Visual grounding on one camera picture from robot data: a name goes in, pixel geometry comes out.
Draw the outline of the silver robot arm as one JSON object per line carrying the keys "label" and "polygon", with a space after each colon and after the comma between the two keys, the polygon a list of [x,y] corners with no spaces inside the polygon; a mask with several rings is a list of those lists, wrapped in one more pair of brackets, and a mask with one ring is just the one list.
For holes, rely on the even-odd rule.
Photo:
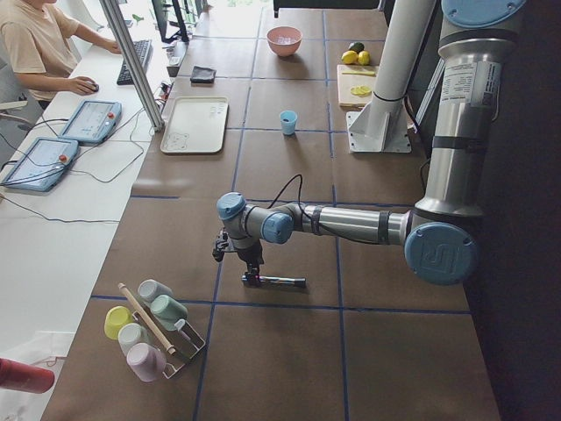
{"label": "silver robot arm", "polygon": [[373,10],[379,5],[379,0],[273,0],[273,16],[278,18],[281,9]]}
{"label": "silver robot arm", "polygon": [[258,286],[262,243],[283,244],[294,232],[309,232],[402,246],[410,269],[436,285],[461,283],[473,273],[479,262],[479,179],[501,70],[515,49],[524,2],[443,1],[441,8],[444,78],[426,190],[415,207],[400,214],[296,201],[263,209],[231,192],[217,201],[223,227],[213,246],[215,260],[235,253],[246,264],[245,282]]}

